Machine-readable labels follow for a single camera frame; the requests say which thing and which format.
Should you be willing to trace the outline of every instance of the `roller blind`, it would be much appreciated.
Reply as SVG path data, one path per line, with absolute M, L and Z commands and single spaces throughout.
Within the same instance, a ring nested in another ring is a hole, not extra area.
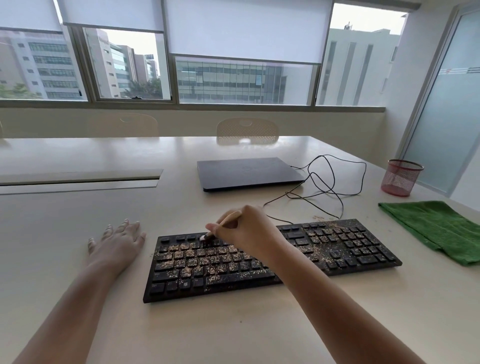
M 166 0 L 174 54 L 320 63 L 332 0 Z
M 63 24 L 163 32 L 160 0 L 58 0 Z
M 62 32 L 52 0 L 0 0 L 0 29 Z

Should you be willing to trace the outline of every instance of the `cable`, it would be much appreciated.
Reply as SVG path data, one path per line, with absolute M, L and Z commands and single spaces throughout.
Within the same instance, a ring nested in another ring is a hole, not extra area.
M 365 170 L 363 171 L 363 175 L 362 175 L 362 178 L 361 178 L 361 185 L 360 185 L 360 191 L 358 191 L 357 193 L 354 193 L 354 194 L 339 194 L 337 192 L 335 192 L 333 190 L 333 188 L 335 187 L 335 183 L 336 183 L 336 180 L 335 180 L 335 172 L 333 171 L 333 168 L 332 168 L 332 165 L 330 164 L 330 161 L 328 160 L 327 157 L 333 157 L 335 159 L 338 159 L 338 160 L 341 160 L 343 162 L 349 162 L 349 163 L 361 163 L 361 164 L 364 164 L 365 165 Z M 310 172 L 310 166 L 312 165 L 313 162 L 315 162 L 318 158 L 323 158 L 326 160 L 328 166 L 330 167 L 330 171 L 332 172 L 332 177 L 333 177 L 333 183 L 332 183 L 332 187 L 330 187 L 316 172 Z M 265 202 L 263 207 L 267 206 L 269 203 L 271 202 L 274 202 L 284 196 L 288 197 L 289 199 L 291 200 L 299 200 L 299 199 L 302 199 L 304 201 L 307 201 L 309 204 L 315 206 L 317 209 L 319 209 L 320 211 L 326 213 L 327 215 L 330 215 L 334 218 L 337 218 L 337 219 L 341 219 L 342 216 L 343 216 L 343 212 L 344 212 L 344 209 L 345 209 L 345 206 L 343 204 L 343 201 L 342 199 L 340 198 L 340 196 L 356 196 L 358 194 L 360 194 L 363 190 L 363 180 L 365 179 L 365 173 L 367 172 L 367 163 L 365 162 L 356 162 L 356 161 L 353 161 L 353 160 L 347 160 L 347 159 L 342 159 L 342 158 L 338 158 L 338 157 L 335 157 L 335 156 L 332 156 L 331 154 L 323 154 L 323 155 L 319 155 L 319 156 L 316 156 L 309 164 L 307 164 L 306 166 L 304 167 L 295 167 L 295 166 L 290 166 L 292 168 L 295 168 L 295 169 L 298 169 L 298 170 L 303 170 L 303 169 L 307 169 L 307 173 L 308 173 L 308 176 L 307 178 L 305 178 L 302 182 L 300 182 L 299 184 L 297 184 L 294 188 L 292 188 L 290 191 L 285 191 L 285 193 L 277 198 L 274 198 L 273 200 L 271 201 L 268 201 L 268 202 Z M 318 185 L 315 183 L 315 180 L 313 179 L 313 176 L 316 176 L 327 188 L 328 190 L 324 191 L 322 190 L 320 187 L 318 187 Z M 310 196 L 300 196 L 296 193 L 294 193 L 293 191 L 296 190 L 298 187 L 300 187 L 302 184 L 304 184 L 308 179 L 311 179 L 313 184 L 315 185 L 316 188 L 318 188 L 318 190 L 320 191 L 319 193 L 314 193 Z M 325 210 L 323 210 L 322 208 L 318 207 L 316 204 L 314 204 L 313 202 L 307 200 L 307 198 L 312 198 L 312 197 L 316 197 L 316 196 L 320 196 L 321 194 L 334 194 L 338 200 L 340 201 L 340 204 L 342 205 L 342 213 L 340 214 L 340 216 L 336 216 L 336 215 L 333 215 Z M 287 221 L 287 220 L 282 220 L 280 218 L 275 218 L 273 216 L 270 216 L 270 215 L 267 215 L 269 218 L 272 218 L 273 220 L 277 220 L 277 221 L 282 221 L 282 222 L 286 222 L 288 224 L 293 224 L 293 222 L 291 221 Z

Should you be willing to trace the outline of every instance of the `chair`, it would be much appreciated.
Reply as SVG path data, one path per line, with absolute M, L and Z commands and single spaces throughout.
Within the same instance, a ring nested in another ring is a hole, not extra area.
M 150 115 L 133 112 L 103 112 L 88 120 L 90 138 L 160 136 L 158 123 Z
M 226 119 L 216 126 L 217 144 L 235 145 L 242 139 L 250 139 L 250 144 L 274 144 L 278 140 L 278 127 L 272 121 L 257 118 Z

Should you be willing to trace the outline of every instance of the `green cloth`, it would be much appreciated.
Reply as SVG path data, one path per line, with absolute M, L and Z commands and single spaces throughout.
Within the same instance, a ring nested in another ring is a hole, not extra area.
M 480 225 L 456 213 L 445 202 L 378 206 L 427 247 L 443 251 L 463 266 L 480 261 Z

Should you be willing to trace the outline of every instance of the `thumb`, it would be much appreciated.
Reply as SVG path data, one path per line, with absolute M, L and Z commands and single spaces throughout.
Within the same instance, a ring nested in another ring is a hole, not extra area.
M 229 243 L 233 243 L 233 232 L 234 229 L 227 229 L 219 224 L 206 224 L 205 228 L 210 230 L 217 238 L 225 240 Z

